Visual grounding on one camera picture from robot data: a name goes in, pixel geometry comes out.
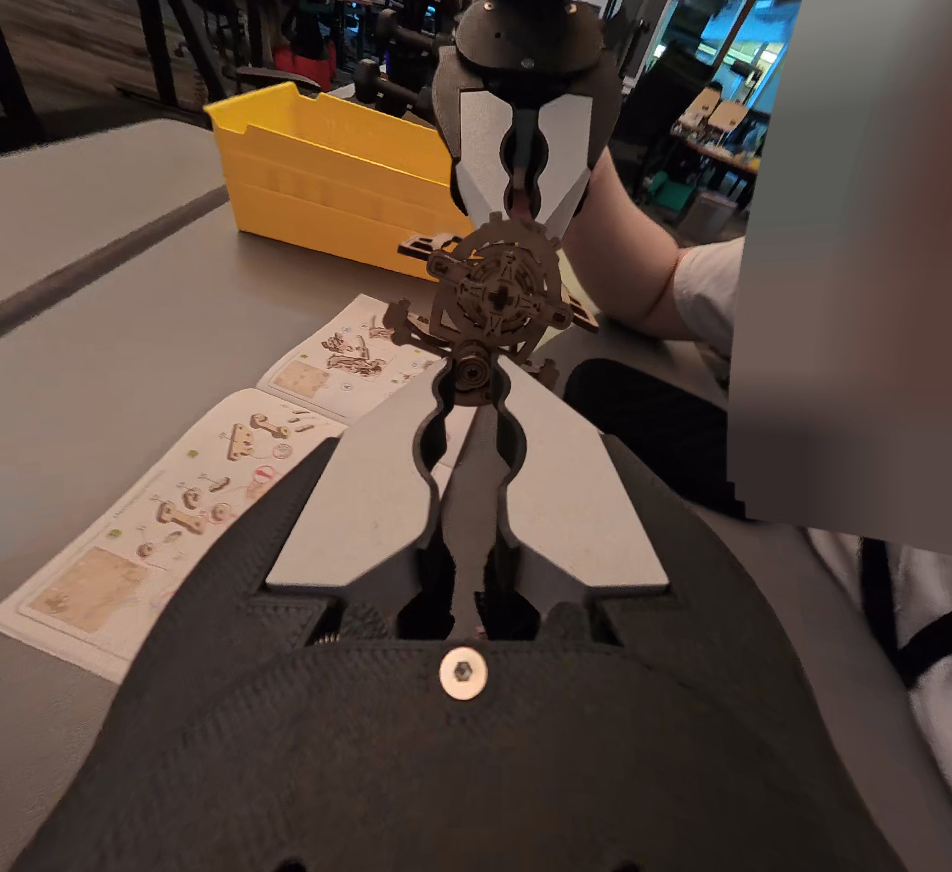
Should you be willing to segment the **black office chair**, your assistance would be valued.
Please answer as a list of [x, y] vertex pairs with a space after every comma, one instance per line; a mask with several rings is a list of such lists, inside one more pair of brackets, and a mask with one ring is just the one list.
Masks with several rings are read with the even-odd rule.
[[224, 93], [236, 95], [285, 83], [299, 93], [316, 97], [320, 84], [275, 64], [277, 53], [288, 53], [279, 13], [288, 10], [280, 0], [193, 0], [199, 11], [200, 36], [209, 59], [218, 70]]

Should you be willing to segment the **green crate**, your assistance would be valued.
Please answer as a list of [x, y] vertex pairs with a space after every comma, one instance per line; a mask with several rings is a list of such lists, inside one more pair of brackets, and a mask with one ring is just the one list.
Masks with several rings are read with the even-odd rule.
[[696, 189], [694, 182], [676, 181], [666, 172], [659, 171], [646, 186], [646, 204], [677, 214], [684, 211]]

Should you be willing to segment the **rack of black dumbbells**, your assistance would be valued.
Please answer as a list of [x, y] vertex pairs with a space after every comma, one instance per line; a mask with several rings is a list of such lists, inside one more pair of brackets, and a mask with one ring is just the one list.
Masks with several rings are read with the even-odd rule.
[[473, 0], [388, 0], [375, 35], [378, 60], [354, 67], [354, 99], [377, 112], [434, 124], [431, 85], [439, 53]]

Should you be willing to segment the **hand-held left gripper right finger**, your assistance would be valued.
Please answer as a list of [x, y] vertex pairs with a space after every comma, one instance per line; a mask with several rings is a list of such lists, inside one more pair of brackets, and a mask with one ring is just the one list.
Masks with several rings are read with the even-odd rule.
[[499, 488], [495, 562], [526, 601], [665, 591], [668, 576], [601, 432], [507, 357], [492, 379]]

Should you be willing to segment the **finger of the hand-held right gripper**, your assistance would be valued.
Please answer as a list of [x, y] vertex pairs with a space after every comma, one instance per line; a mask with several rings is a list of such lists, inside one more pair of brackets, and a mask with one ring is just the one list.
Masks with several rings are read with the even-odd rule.
[[530, 165], [533, 219], [542, 229], [567, 229], [591, 175], [589, 131], [592, 101], [565, 93], [541, 106]]
[[460, 157], [454, 181], [461, 209], [470, 222], [488, 222], [494, 214], [506, 221], [512, 172], [504, 161], [504, 146], [514, 128], [514, 109], [486, 90], [462, 91], [459, 108]]

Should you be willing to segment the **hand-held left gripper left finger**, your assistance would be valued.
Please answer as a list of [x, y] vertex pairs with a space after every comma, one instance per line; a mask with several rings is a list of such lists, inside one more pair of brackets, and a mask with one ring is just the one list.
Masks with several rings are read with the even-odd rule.
[[438, 390], [447, 373], [438, 359], [344, 432], [267, 589], [341, 601], [410, 601], [421, 591], [418, 552], [452, 472]]

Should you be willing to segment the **person's right forearm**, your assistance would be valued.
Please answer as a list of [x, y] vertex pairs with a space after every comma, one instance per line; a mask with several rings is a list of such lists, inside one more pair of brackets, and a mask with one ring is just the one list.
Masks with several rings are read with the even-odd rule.
[[729, 358], [744, 236], [680, 247], [628, 196], [609, 150], [589, 179], [565, 254], [601, 312], [658, 340], [705, 344]]

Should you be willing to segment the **grey trash bin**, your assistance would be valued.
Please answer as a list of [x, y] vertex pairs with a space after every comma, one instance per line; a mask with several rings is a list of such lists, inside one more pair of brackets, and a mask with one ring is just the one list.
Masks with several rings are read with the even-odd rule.
[[690, 245], [718, 243], [738, 211], [738, 203], [720, 191], [700, 189], [676, 224], [677, 236]]

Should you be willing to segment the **red bag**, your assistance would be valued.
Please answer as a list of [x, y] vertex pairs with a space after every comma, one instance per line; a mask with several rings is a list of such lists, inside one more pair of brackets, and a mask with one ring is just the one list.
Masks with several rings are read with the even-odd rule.
[[336, 73], [336, 52], [330, 46], [328, 57], [310, 58], [297, 55], [291, 46], [276, 47], [272, 51], [274, 68], [279, 71], [303, 76], [317, 83], [323, 90], [330, 89]]

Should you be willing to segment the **yellow plastic bin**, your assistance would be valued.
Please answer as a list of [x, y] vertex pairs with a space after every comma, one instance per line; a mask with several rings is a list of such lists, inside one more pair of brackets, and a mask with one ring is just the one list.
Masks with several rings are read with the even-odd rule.
[[429, 281], [414, 237], [472, 232], [437, 130], [292, 83], [206, 105], [238, 230]]

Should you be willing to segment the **illustrated instruction booklet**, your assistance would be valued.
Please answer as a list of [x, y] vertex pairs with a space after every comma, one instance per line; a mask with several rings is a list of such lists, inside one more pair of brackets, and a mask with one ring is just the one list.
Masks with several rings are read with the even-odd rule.
[[119, 685], [186, 576], [310, 451], [436, 358], [397, 346], [357, 296], [177, 440], [115, 504], [6, 596], [2, 632]]

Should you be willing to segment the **grey metal cabinet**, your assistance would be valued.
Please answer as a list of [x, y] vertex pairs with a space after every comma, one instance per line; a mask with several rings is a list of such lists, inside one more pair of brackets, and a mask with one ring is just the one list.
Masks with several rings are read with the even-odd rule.
[[675, 0], [613, 0], [604, 23], [604, 44], [615, 57], [629, 93], [661, 44]]

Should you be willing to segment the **wooden mechanical model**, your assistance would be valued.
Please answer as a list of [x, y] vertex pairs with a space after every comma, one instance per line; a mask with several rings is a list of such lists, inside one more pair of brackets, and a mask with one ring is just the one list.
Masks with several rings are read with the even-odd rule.
[[474, 598], [489, 640], [613, 643], [589, 589], [569, 555], [561, 554], [568, 510], [557, 503], [569, 470], [566, 426], [581, 425], [584, 448], [601, 437], [555, 397], [554, 364], [530, 366], [529, 357], [547, 329], [565, 330], [590, 322], [562, 285], [558, 243], [533, 222], [493, 213], [451, 250], [432, 251], [427, 272], [438, 288], [427, 323], [410, 317], [409, 304], [390, 305], [385, 326], [393, 341], [412, 344], [446, 359], [430, 384], [435, 408], [415, 421], [401, 448], [413, 475], [399, 487], [420, 488], [422, 500], [400, 502], [402, 514], [422, 516], [411, 542], [418, 591], [396, 615], [404, 640], [446, 640], [456, 568], [446, 546], [440, 500], [432, 469], [446, 451], [446, 418], [456, 407], [491, 406], [497, 414], [497, 452], [507, 472], [500, 485], [493, 547], [483, 569], [483, 588]]

